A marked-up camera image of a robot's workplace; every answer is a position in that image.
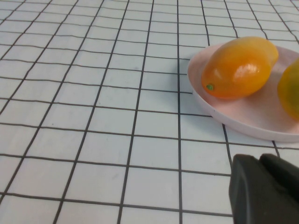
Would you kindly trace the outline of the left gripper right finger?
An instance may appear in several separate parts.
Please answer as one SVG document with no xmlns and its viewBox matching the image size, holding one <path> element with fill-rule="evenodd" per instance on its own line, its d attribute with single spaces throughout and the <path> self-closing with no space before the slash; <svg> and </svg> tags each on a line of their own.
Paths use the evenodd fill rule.
<svg viewBox="0 0 299 224">
<path fill-rule="evenodd" d="M 262 154 L 259 161 L 288 195 L 299 203 L 299 168 L 273 154 Z"/>
</svg>

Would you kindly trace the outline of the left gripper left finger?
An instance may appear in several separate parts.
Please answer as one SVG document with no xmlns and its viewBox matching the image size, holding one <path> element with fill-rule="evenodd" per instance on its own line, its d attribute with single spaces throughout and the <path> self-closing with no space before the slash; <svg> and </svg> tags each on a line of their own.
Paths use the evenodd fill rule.
<svg viewBox="0 0 299 224">
<path fill-rule="evenodd" d="M 299 203 L 251 155 L 234 156 L 229 199 L 235 224 L 299 222 Z"/>
</svg>

